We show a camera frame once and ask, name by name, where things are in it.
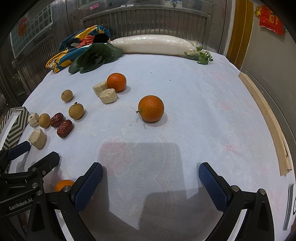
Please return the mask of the small orange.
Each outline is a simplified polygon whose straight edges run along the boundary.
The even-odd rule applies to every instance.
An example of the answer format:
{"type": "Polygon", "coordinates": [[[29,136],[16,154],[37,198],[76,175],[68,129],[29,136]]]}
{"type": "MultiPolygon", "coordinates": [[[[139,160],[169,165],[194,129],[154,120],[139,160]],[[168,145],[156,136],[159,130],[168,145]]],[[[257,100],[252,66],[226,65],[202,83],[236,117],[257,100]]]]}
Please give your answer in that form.
{"type": "Polygon", "coordinates": [[[74,184],[74,181],[72,180],[61,180],[58,182],[55,186],[55,192],[61,191],[65,186],[72,186],[74,184]]]}

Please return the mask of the brown longan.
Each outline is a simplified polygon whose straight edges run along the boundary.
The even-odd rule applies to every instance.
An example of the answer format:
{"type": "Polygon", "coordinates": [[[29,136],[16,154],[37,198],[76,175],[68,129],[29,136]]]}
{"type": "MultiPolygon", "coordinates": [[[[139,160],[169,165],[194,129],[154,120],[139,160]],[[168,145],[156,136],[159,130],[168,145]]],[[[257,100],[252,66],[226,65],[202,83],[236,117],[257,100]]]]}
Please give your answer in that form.
{"type": "Polygon", "coordinates": [[[66,89],[61,94],[61,99],[64,102],[69,102],[73,98],[73,92],[70,89],[66,89]]]}
{"type": "Polygon", "coordinates": [[[39,120],[38,120],[39,126],[41,128],[48,128],[50,125],[50,120],[51,120],[51,118],[47,113],[41,114],[39,116],[39,120]]]}
{"type": "Polygon", "coordinates": [[[84,114],[84,107],[82,104],[75,102],[72,106],[70,106],[68,113],[72,119],[78,120],[84,114]]]}

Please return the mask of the red jujube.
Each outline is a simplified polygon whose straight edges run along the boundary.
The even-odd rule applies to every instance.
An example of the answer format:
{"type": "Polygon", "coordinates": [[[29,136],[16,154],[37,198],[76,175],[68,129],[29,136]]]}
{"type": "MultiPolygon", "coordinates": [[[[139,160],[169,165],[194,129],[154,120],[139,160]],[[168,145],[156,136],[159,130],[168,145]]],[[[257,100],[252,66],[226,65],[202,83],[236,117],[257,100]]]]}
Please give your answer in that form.
{"type": "Polygon", "coordinates": [[[65,138],[72,131],[73,123],[70,120],[63,121],[57,128],[57,135],[60,138],[65,138]]]}
{"type": "Polygon", "coordinates": [[[57,113],[51,118],[50,125],[53,128],[57,128],[64,120],[64,115],[62,113],[57,113]]]}

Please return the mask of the beige cake piece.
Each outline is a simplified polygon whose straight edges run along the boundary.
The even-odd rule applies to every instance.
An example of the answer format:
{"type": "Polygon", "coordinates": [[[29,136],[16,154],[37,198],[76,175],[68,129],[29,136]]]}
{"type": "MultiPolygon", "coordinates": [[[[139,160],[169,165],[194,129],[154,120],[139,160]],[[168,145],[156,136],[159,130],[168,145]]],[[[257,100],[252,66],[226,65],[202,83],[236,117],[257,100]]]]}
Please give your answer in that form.
{"type": "Polygon", "coordinates": [[[93,91],[95,92],[95,94],[97,96],[99,96],[101,92],[103,92],[104,90],[106,90],[108,88],[107,81],[99,82],[96,85],[94,85],[92,88],[93,88],[93,91]]]}
{"type": "Polygon", "coordinates": [[[102,91],[99,94],[99,98],[104,104],[109,104],[109,103],[115,102],[118,96],[114,88],[109,88],[102,91]]]}

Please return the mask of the large orange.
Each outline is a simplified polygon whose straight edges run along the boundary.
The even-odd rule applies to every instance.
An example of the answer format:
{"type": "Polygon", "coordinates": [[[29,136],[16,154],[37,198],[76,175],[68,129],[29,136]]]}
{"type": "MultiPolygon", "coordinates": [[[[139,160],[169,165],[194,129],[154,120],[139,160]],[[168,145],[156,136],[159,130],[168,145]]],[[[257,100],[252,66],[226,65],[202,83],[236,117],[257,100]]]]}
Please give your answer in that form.
{"type": "Polygon", "coordinates": [[[136,113],[138,113],[144,121],[154,123],[162,118],[164,108],[164,103],[159,97],[148,95],[140,100],[136,113]]]}

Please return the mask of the striped white tray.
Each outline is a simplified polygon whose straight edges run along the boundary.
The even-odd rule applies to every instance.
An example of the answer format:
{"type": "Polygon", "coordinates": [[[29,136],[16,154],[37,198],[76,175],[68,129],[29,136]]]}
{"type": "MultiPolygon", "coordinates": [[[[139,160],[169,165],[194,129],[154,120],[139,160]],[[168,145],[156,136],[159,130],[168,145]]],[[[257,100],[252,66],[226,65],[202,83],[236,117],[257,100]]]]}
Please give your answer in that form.
{"type": "Polygon", "coordinates": [[[30,113],[25,107],[11,108],[1,122],[1,150],[15,147],[28,124],[30,113]]]}

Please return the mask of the wooden plank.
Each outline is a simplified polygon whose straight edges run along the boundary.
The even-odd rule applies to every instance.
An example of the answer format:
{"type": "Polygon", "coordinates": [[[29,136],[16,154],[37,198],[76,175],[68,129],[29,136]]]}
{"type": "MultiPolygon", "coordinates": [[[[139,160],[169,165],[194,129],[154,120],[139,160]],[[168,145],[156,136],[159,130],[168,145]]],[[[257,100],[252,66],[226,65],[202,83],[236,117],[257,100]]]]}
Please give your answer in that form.
{"type": "Polygon", "coordinates": [[[288,148],[285,136],[281,130],[280,124],[276,119],[268,102],[263,97],[261,91],[248,77],[248,75],[243,72],[240,72],[238,77],[252,95],[261,114],[263,115],[263,118],[268,126],[275,147],[278,165],[280,169],[280,175],[285,176],[292,171],[292,158],[290,156],[290,150],[288,148]]]}

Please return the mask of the white object table edge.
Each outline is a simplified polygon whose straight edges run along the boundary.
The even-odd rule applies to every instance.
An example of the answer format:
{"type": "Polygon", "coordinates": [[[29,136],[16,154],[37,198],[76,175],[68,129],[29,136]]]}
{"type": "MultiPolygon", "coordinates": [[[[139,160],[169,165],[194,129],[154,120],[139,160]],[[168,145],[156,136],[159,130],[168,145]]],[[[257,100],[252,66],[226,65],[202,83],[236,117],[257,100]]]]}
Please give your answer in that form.
{"type": "Polygon", "coordinates": [[[295,183],[289,186],[287,212],[285,215],[285,222],[283,230],[288,230],[295,221],[295,183]]]}

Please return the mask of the white tablecloth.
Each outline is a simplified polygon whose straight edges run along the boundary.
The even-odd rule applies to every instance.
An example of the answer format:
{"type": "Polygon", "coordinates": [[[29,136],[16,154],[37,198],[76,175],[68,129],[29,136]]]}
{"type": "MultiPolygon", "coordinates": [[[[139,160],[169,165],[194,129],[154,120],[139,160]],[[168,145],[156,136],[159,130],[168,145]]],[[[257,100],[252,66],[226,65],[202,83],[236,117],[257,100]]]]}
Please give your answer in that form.
{"type": "Polygon", "coordinates": [[[70,104],[61,93],[70,89],[84,116],[66,138],[46,129],[43,149],[32,148],[10,171],[25,171],[48,153],[59,153],[59,166],[44,179],[49,192],[99,162],[104,177],[81,212],[97,240],[204,240],[222,214],[198,177],[199,165],[207,162],[230,185],[266,190],[275,239],[284,240],[288,187],[295,176],[280,175],[268,126],[238,74],[219,54],[208,65],[133,54],[85,74],[49,73],[25,101],[27,110],[67,116],[70,104]],[[126,77],[126,88],[104,104],[92,87],[112,73],[126,77]],[[154,123],[136,113],[148,95],[165,107],[154,123]]]}

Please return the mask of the orange near cakes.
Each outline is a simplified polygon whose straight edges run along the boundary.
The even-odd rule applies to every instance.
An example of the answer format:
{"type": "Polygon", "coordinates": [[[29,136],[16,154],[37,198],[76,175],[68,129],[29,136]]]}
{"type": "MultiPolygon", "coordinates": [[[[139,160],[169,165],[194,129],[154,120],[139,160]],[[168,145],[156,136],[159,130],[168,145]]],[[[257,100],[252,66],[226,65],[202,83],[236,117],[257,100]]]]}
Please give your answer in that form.
{"type": "Polygon", "coordinates": [[[107,78],[107,87],[121,92],[126,88],[126,77],[121,73],[112,73],[107,78]]]}

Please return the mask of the colourful patterned cloth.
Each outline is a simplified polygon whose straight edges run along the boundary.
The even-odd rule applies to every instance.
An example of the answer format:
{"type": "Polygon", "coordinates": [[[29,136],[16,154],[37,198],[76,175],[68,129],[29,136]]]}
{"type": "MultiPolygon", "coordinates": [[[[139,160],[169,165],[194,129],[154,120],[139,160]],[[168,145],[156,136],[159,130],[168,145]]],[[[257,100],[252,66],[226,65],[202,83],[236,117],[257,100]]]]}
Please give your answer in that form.
{"type": "Polygon", "coordinates": [[[59,53],[48,60],[45,67],[54,73],[71,65],[93,43],[107,43],[111,40],[111,31],[102,25],[78,30],[60,45],[59,53]]]}

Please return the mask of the green leafy vegetable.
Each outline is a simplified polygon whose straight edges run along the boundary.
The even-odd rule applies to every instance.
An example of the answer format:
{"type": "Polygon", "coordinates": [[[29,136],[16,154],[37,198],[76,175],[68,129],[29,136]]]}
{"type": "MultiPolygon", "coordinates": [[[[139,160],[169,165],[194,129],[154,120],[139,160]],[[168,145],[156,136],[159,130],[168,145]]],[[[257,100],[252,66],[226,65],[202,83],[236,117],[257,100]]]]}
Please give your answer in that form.
{"type": "Polygon", "coordinates": [[[68,72],[80,74],[93,71],[103,64],[111,63],[117,60],[123,51],[109,43],[95,43],[77,57],[70,65],[68,72]]]}

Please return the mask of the white daikon radish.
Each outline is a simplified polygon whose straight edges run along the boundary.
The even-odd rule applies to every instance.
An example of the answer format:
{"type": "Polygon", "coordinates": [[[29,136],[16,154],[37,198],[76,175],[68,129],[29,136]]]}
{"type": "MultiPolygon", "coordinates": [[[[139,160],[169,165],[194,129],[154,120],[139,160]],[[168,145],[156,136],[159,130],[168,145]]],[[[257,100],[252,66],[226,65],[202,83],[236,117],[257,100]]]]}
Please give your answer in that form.
{"type": "Polygon", "coordinates": [[[207,65],[213,61],[210,52],[203,50],[197,41],[190,41],[170,35],[137,35],[121,37],[110,42],[126,54],[157,54],[178,56],[207,65]]]}

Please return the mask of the red wall decoration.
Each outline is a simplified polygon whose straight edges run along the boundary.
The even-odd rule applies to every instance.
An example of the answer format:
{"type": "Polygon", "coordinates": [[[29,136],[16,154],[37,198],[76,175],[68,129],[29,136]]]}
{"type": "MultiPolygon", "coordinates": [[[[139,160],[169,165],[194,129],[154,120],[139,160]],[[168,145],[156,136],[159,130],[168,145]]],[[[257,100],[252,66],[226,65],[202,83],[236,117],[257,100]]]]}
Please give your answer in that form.
{"type": "Polygon", "coordinates": [[[254,15],[259,18],[259,25],[267,28],[280,36],[285,33],[281,20],[267,6],[257,6],[254,15]]]}

